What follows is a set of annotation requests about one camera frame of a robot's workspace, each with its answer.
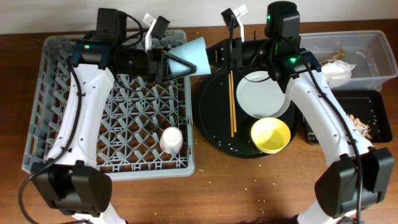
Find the gold snack wrapper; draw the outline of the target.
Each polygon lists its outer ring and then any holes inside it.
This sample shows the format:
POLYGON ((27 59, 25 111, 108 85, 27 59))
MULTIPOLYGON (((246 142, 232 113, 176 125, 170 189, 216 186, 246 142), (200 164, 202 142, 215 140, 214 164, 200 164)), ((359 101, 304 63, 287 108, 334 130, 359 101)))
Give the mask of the gold snack wrapper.
POLYGON ((345 58, 345 55, 346 55, 346 51, 344 49, 340 48, 337 54, 334 54, 327 59, 321 60, 321 61, 319 61, 319 63, 321 66, 323 66, 327 63, 332 63, 336 60, 341 60, 341 59, 345 58))

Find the food scraps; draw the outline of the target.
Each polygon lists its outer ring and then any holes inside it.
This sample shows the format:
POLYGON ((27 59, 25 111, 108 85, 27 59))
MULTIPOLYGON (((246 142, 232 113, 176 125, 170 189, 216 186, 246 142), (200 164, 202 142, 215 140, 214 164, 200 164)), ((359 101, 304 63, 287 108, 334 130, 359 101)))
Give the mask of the food scraps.
POLYGON ((357 131, 359 131, 365 138, 371 140, 373 137, 370 135, 370 126, 364 124, 359 118, 354 117, 353 114, 348 115, 351 122, 354 124, 357 131))

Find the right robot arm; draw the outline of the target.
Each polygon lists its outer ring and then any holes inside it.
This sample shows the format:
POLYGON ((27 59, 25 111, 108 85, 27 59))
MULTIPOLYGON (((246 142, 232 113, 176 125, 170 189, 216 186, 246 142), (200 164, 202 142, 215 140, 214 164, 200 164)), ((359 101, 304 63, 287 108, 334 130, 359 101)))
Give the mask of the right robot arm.
POLYGON ((302 112, 320 143, 327 170, 315 183, 316 199, 296 223, 350 223, 351 215, 384 200, 394 166, 387 148, 376 149, 350 121, 329 89, 320 63, 300 45, 297 5, 267 7, 266 39, 229 37, 207 50, 212 65, 245 74, 264 68, 302 112))

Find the pink plastic cup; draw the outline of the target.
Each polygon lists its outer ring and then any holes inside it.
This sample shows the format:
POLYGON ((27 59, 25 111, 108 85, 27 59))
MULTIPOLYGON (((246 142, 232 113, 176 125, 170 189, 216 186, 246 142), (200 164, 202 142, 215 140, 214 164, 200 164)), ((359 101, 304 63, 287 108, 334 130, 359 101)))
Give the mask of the pink plastic cup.
POLYGON ((173 126, 166 128, 160 137, 159 145, 163 152, 177 154, 183 146, 181 130, 173 126))

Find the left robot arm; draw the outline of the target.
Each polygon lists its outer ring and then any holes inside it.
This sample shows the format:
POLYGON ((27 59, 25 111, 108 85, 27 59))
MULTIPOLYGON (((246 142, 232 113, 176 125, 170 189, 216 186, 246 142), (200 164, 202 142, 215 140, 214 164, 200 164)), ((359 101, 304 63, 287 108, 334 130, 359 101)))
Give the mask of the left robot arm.
POLYGON ((166 18, 144 17, 149 28, 139 32, 143 49, 127 35, 128 19, 125 12, 101 8, 96 29, 76 41, 66 59, 71 82, 60 130, 47 160, 31 168, 29 181, 47 205, 75 223, 123 222, 111 205, 111 178, 96 168, 103 110, 117 76, 161 84, 197 71, 195 64, 152 45, 165 35, 166 18))

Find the yellow bowl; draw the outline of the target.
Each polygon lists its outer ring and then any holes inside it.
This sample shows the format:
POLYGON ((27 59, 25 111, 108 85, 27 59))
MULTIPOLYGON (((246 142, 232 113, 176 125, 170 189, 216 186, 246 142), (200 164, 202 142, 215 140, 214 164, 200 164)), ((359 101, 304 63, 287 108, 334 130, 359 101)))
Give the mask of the yellow bowl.
POLYGON ((262 118, 251 127, 251 140, 255 147, 266 154, 281 151, 292 137, 289 127, 277 118, 262 118))

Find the light blue plastic cup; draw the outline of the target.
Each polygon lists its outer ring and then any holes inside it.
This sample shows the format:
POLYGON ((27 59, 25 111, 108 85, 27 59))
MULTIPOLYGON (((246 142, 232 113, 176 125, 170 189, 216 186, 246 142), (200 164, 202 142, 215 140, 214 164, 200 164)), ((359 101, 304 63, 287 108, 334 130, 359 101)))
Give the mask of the light blue plastic cup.
POLYGON ((209 75, 210 64, 206 53, 206 44, 203 37, 169 50, 169 53, 178 58, 190 62, 196 66, 196 72, 192 75, 209 75))

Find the white napkin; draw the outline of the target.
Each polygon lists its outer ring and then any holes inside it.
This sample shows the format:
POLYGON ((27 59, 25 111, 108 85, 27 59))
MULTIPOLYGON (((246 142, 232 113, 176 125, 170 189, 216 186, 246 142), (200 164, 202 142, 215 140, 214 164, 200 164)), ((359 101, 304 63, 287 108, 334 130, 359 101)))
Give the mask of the white napkin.
POLYGON ((325 74, 328 86, 338 88, 349 82, 355 64, 349 64, 342 60, 326 63, 322 66, 322 72, 325 74))

